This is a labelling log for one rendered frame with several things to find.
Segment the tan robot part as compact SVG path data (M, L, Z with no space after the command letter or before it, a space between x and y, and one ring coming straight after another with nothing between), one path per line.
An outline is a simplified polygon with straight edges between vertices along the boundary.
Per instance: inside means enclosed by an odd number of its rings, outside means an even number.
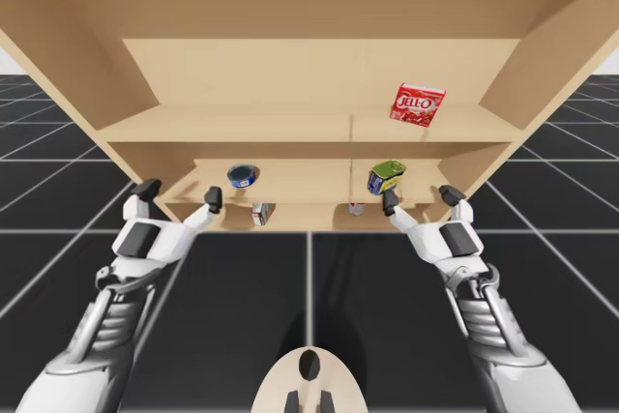
M269 369L251 413L368 413L366 382L363 358L303 346Z

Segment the pale wooden shelf unit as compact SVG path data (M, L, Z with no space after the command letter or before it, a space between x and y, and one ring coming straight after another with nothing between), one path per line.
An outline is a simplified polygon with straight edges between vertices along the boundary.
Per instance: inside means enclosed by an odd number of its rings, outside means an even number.
M389 159L443 219L441 185L475 192L618 46L619 0L0 0L0 47L170 217L221 187L221 230L258 202L271 230L384 229ZM390 118L402 83L446 91L428 128Z

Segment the green and blue rectangular can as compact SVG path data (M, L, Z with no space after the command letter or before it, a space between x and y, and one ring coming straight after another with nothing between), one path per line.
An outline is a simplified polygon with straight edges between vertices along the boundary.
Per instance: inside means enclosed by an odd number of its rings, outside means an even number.
M373 195L393 190L407 167L397 160L388 160L376 164L369 172L368 191Z

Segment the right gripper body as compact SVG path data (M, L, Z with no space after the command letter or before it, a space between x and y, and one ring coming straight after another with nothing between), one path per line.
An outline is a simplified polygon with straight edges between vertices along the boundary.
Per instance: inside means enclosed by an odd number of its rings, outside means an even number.
M479 257L484 245L468 221L420 223L408 230L416 253L427 263Z

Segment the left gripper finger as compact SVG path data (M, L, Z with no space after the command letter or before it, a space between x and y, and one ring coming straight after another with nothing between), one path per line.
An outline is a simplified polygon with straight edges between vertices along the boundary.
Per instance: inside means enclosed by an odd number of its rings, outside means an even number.
M190 214L183 225L199 233L205 229L220 214L222 210L222 190L220 187L212 186L204 194L204 204Z
M123 205L123 220L152 219L154 199L159 195L161 186L161 180L149 179L133 187Z

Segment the blue flat can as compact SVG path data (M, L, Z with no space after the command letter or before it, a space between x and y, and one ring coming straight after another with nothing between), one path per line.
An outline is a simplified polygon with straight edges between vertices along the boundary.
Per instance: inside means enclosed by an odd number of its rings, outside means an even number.
M233 188L245 189L256 182L259 168L252 164L237 164L228 169L226 176Z

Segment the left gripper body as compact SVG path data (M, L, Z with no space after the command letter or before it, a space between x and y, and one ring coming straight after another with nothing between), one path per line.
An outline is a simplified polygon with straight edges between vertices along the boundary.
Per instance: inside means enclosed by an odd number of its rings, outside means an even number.
M114 270L154 270L184 258L196 230L182 222L128 220L112 244Z

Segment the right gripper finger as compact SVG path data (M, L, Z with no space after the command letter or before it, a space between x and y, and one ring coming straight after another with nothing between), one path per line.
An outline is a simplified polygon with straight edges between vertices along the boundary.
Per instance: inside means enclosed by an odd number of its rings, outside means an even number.
M443 185L438 190L443 202L450 206L451 221L473 221L473 208L464 193L451 185Z
M382 210L391 225L403 234L420 224L399 206L399 198L393 190L382 193Z

